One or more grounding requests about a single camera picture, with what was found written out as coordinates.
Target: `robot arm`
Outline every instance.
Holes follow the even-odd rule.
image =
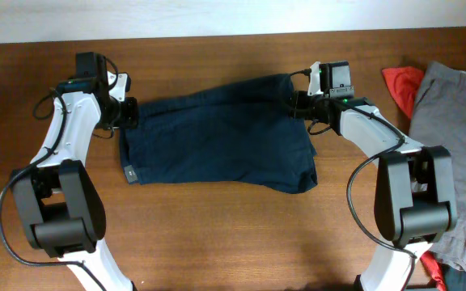
[[[133,283],[121,273],[105,242],[104,205],[84,167],[95,128],[127,129],[138,122],[136,99],[125,97],[129,76],[108,72],[107,61],[97,53],[77,54],[77,74],[55,89],[52,122],[31,163],[52,150],[62,130],[61,140],[12,192],[32,247],[61,262],[80,262],[106,290],[131,291]],[[48,205],[44,198],[57,192],[64,193],[66,201]],[[84,269],[67,266],[85,290],[101,290]]]
[[[375,158],[373,163],[378,167],[375,222],[383,237],[380,241],[391,248],[377,246],[355,288],[401,290],[423,253],[455,227],[451,155],[442,146],[426,147],[407,137],[369,100],[355,99],[348,62],[316,62],[303,73],[310,77],[309,89],[297,91],[289,100],[288,105],[294,108],[290,115],[328,124],[367,157]],[[413,192],[412,182],[426,184],[427,190]],[[350,210],[365,230],[353,208]]]

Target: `black cable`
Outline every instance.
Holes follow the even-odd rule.
[[[111,134],[110,134],[108,137],[102,137],[101,135],[98,135],[98,134],[96,134],[96,133],[92,133],[91,135],[92,135],[93,137],[98,137],[98,138],[101,138],[101,139],[111,139],[111,138],[114,137],[114,128],[111,127],[110,129],[111,129]]]
[[[36,103],[36,105],[33,107],[33,111],[32,111],[32,115],[35,119],[37,120],[47,120],[49,117],[51,117],[53,115],[53,110],[55,109],[53,107],[53,102],[52,102],[52,107],[50,109],[50,111],[48,112],[48,114],[46,114],[45,116],[38,116],[37,115],[37,109],[39,109],[39,106],[46,100],[48,99],[51,99],[53,100],[53,91],[51,91],[48,95],[46,95],[45,97],[43,97],[41,100],[39,100],[39,102]]]
[[[116,75],[112,84],[109,85],[109,90],[112,90],[114,86],[118,83],[118,67],[108,58],[105,58],[105,61],[107,61],[111,65],[111,67],[114,69],[114,74]]]
[[[39,165],[40,163],[45,161],[47,158],[49,158],[53,154],[54,150],[58,147],[58,144],[61,142],[62,134],[64,133],[64,128],[66,126],[66,119],[67,119],[66,116],[67,116],[68,112],[67,112],[66,103],[64,102],[64,99],[60,95],[57,95],[57,97],[61,101],[61,105],[62,105],[62,122],[61,122],[61,127],[60,127],[60,130],[59,130],[59,133],[57,135],[57,139],[53,143],[51,149],[47,149],[48,152],[44,156],[42,156],[41,158],[39,158],[35,162],[29,164],[28,166],[26,166],[24,169],[19,171],[16,175],[12,176],[11,179],[8,181],[8,183],[6,183],[5,187],[1,190],[1,194],[0,194],[0,239],[2,240],[3,246],[5,247],[6,251],[8,251],[10,256],[13,259],[15,259],[16,261],[18,261],[18,262],[20,262],[20,263],[22,263],[24,265],[31,266],[31,267],[53,267],[53,266],[74,265],[74,266],[80,267],[82,270],[84,270],[87,273],[87,275],[103,291],[106,291],[105,287],[102,285],[102,283],[98,280],[98,278],[95,277],[95,275],[93,275],[91,270],[89,270],[84,265],[84,263],[81,263],[81,262],[78,262],[78,261],[33,262],[33,261],[29,261],[29,260],[21,258],[19,255],[17,255],[17,253],[12,249],[12,247],[10,246],[8,241],[6,240],[5,231],[4,231],[3,226],[2,226],[2,206],[3,206],[3,201],[5,200],[6,194],[8,192],[8,189],[12,188],[14,186],[15,182],[22,179],[25,175],[28,175],[32,170],[34,170],[37,167],[37,165]]]
[[[305,76],[310,77],[311,73],[312,73],[312,69],[305,69],[305,70],[295,71],[294,73],[290,73],[289,76],[294,76],[296,74],[304,74]]]
[[[312,123],[310,125],[308,125],[308,129],[307,129],[307,132],[308,134],[310,135],[320,135],[320,134],[323,134],[323,133],[326,133],[327,131],[329,131],[330,129],[332,129],[332,127],[330,126],[327,126],[326,128],[324,129],[321,129],[320,131],[317,131],[317,132],[312,132],[312,128],[314,128],[314,125],[318,124],[319,121],[318,120],[313,120]]]

